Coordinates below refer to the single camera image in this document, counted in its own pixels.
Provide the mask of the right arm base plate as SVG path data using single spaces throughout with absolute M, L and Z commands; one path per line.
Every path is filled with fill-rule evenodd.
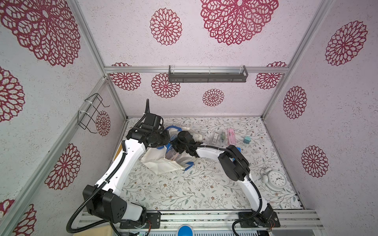
M 276 212 L 258 214 L 252 219 L 240 222 L 242 228 L 278 228 L 281 226 Z

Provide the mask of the white alarm clock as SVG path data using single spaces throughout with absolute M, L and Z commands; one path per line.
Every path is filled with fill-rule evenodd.
M 288 183 L 284 173 L 278 170 L 273 170 L 270 167 L 262 168 L 260 175 L 262 177 L 262 183 L 275 192 L 282 191 Z

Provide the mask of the white canvas bag blue handles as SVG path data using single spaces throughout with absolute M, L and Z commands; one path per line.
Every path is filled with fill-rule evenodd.
M 160 175 L 174 171 L 186 171 L 194 165 L 196 159 L 186 151 L 178 153 L 172 144 L 168 144 L 158 148 L 147 148 L 140 161 L 150 171 Z

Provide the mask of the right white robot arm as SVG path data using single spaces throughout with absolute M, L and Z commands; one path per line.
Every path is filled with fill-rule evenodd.
M 254 211 L 253 217 L 268 220 L 272 215 L 272 208 L 262 197 L 259 189 L 253 181 L 249 162 L 236 146 L 230 145 L 219 148 L 202 142 L 194 141 L 188 131 L 179 132 L 178 136 L 170 141 L 174 150 L 178 153 L 184 151 L 197 158 L 208 158 L 218 161 L 225 174 L 242 188 Z

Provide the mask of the blue round button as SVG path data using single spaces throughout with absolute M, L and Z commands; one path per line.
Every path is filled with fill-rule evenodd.
M 194 236 L 194 230 L 190 225 L 181 225 L 176 233 L 176 236 Z

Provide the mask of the small teal cube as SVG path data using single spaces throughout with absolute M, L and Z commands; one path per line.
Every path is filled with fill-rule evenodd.
M 249 144 L 251 142 L 251 138 L 249 136 L 246 136 L 243 140 L 243 143 Z

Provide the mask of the pink clear stationery case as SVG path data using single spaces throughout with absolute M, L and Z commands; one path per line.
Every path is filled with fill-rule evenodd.
M 227 129 L 227 141 L 229 145 L 236 145 L 236 136 L 233 128 Z

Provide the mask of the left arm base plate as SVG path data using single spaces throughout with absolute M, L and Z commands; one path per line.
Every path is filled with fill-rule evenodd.
M 124 220 L 120 223 L 120 229 L 139 230 L 139 229 L 159 229 L 161 223 L 161 212 L 148 211 L 142 214 L 142 221 Z

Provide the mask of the clear pen case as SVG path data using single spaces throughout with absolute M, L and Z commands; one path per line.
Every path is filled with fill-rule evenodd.
M 220 139 L 221 139 L 220 133 L 218 131 L 215 131 L 213 133 L 213 138 L 211 140 L 211 144 L 214 145 L 214 146 L 219 146 L 220 145 Z

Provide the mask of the clear green compass set case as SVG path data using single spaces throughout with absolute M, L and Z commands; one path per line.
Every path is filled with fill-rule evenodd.
M 227 141 L 227 132 L 226 131 L 222 131 L 220 134 L 221 134 L 220 135 L 220 141 L 222 143 L 225 143 Z

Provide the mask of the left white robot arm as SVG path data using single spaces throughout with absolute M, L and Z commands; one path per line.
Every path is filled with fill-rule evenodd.
M 132 221 L 136 227 L 142 227 L 147 222 L 146 208 L 128 203 L 121 198 L 121 192 L 126 178 L 136 161 L 147 148 L 163 147 L 170 141 L 169 133 L 163 126 L 163 118 L 145 112 L 142 118 L 132 127 L 126 139 L 121 142 L 121 152 L 110 168 L 96 182 L 83 190 L 84 203 L 68 220 L 66 231 L 70 234 L 79 233 L 103 223 L 111 227 L 123 221 Z M 80 228 L 73 228 L 76 217 L 83 209 L 100 220 Z

